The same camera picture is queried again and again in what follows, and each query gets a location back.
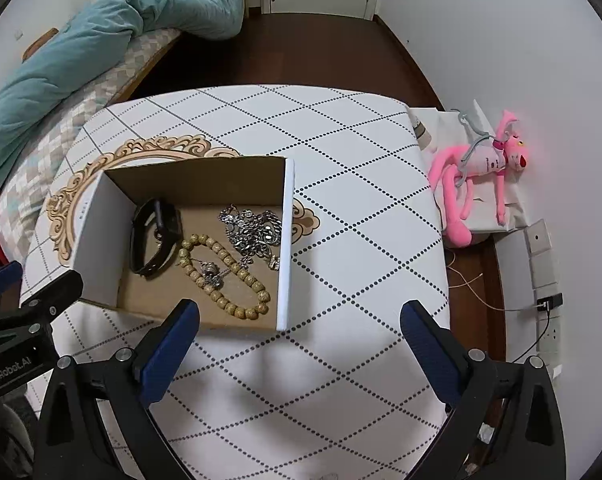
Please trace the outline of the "black smart watch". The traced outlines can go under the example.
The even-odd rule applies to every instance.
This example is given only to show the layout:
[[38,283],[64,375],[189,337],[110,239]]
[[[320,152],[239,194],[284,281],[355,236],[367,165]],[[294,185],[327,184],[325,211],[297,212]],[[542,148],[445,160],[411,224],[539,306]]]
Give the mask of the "black smart watch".
[[165,198],[155,197],[136,208],[130,234],[130,270],[151,278],[182,242],[181,216]]

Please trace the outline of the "black charger plug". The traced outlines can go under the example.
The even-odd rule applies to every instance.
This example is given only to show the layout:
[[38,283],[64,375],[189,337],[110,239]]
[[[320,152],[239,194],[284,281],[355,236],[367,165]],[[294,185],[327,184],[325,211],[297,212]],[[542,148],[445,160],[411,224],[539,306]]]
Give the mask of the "black charger plug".
[[536,300],[536,310],[538,312],[550,312],[563,305],[563,294],[557,292],[554,295],[538,298]]

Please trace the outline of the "white diamond pattern tablecloth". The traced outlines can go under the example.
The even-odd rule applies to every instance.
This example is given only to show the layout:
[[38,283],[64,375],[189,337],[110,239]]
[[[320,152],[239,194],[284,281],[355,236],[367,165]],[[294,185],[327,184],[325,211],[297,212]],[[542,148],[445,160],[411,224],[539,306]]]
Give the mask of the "white diamond pattern tablecloth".
[[445,410],[401,334],[416,299],[450,308],[440,220],[406,104],[251,84],[111,105],[81,129],[34,228],[21,292],[74,262],[100,174],[195,156],[287,166],[281,269],[258,321],[200,296],[205,327],[151,411],[198,479],[403,479]]

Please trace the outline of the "white cardboard box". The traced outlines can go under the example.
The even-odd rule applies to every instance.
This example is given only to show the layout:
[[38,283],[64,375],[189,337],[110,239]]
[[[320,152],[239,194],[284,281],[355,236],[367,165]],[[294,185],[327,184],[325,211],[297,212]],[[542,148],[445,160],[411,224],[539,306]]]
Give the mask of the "white cardboard box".
[[[205,328],[281,332],[288,326],[295,166],[269,156],[204,157],[104,171],[82,211],[71,268],[85,304],[161,321],[182,299]],[[151,278],[131,272],[141,204],[161,197],[183,237]]]

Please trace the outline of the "wooden headboard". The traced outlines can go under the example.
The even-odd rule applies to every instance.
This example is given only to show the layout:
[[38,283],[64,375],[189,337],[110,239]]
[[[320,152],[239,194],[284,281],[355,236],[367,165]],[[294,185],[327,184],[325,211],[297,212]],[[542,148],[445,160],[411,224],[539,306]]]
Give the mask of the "wooden headboard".
[[37,40],[34,40],[30,46],[24,50],[24,53],[21,57],[21,62],[26,62],[28,58],[31,58],[32,55],[39,50],[40,47],[43,47],[48,41],[54,38],[58,34],[58,29],[56,27],[52,27],[48,29],[47,32],[44,32],[43,35],[39,36]]

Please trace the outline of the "pink panther plush toy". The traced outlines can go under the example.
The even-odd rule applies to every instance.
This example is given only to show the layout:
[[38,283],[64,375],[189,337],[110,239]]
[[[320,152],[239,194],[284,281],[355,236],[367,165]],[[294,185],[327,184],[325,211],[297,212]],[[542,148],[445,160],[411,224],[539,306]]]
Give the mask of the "pink panther plush toy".
[[467,220],[479,184],[492,187],[490,218],[501,228],[507,226],[506,182],[520,176],[531,162],[517,133],[517,121],[514,113],[504,110],[493,134],[481,132],[470,143],[442,148],[435,154],[428,180],[432,190],[442,191],[443,233],[450,245],[466,247],[472,242]]

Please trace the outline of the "white canvas bag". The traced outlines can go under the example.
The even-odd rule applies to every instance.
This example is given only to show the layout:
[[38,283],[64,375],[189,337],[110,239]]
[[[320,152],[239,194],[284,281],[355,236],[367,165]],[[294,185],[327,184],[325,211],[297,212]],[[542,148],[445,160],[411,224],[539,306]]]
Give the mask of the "white canvas bag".
[[409,107],[427,177],[439,207],[443,233],[452,246],[465,247],[472,235],[508,229],[506,184],[516,183],[529,166],[529,150],[517,131],[518,117],[502,112],[496,128],[460,110]]

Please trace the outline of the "teal quilt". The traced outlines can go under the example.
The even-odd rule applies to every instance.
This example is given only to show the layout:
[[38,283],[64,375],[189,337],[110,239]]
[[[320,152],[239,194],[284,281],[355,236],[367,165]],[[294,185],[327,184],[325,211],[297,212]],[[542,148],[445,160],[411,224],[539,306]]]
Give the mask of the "teal quilt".
[[227,39],[241,23],[243,0],[95,0],[0,88],[0,186],[36,125],[119,63],[133,39],[163,28]]

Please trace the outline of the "wall socket strip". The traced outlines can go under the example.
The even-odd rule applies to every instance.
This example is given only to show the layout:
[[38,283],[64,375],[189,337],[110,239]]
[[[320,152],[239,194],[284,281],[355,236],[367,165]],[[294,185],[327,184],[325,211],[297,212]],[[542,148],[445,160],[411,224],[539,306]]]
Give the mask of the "wall socket strip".
[[555,254],[547,224],[535,221],[524,230],[537,312],[535,351],[548,369],[552,380],[562,372],[562,317],[563,294],[560,289]]

